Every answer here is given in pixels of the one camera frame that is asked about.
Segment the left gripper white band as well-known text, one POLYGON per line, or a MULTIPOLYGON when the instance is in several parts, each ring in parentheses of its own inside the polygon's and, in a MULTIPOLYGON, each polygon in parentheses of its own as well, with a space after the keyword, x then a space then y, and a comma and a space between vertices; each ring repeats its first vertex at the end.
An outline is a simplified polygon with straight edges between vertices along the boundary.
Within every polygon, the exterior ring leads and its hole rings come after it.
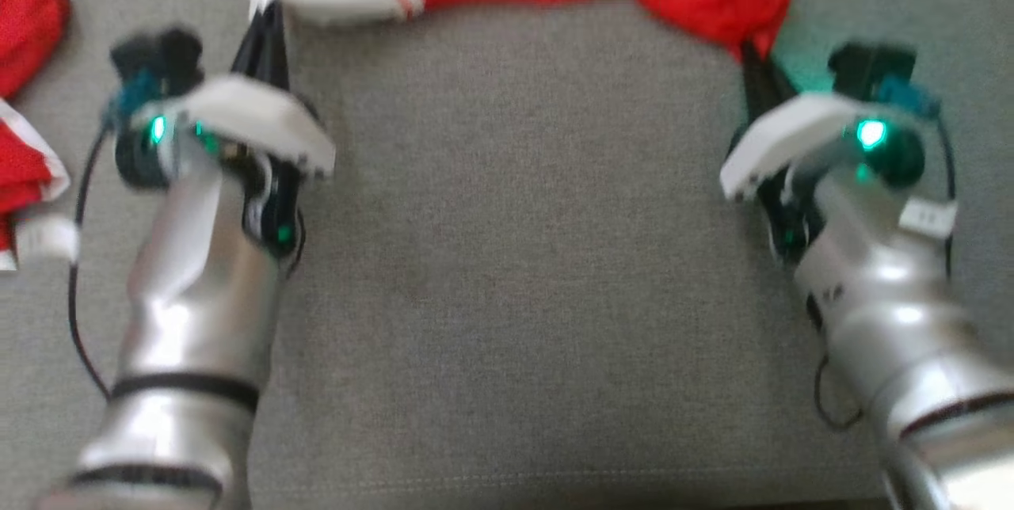
POLYGON ((202 171, 233 178, 242 231, 269 254, 300 254, 300 189, 332 177, 337 147, 314 110, 290 89, 284 8, 275 1, 254 13, 231 74, 151 100, 130 116, 131 188, 167 190, 202 171), (268 23, 269 72, 263 66, 268 23))

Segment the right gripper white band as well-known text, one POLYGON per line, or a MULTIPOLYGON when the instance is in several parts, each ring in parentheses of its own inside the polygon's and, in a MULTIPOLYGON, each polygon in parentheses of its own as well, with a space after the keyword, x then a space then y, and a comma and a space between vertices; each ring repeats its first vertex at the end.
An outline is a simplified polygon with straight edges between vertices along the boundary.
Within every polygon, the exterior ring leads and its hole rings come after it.
POLYGON ((772 251, 795 267, 844 267, 866 181, 856 127, 866 110, 837 93, 803 93, 752 41, 740 44, 747 128, 719 170, 725 200, 760 207, 772 251))

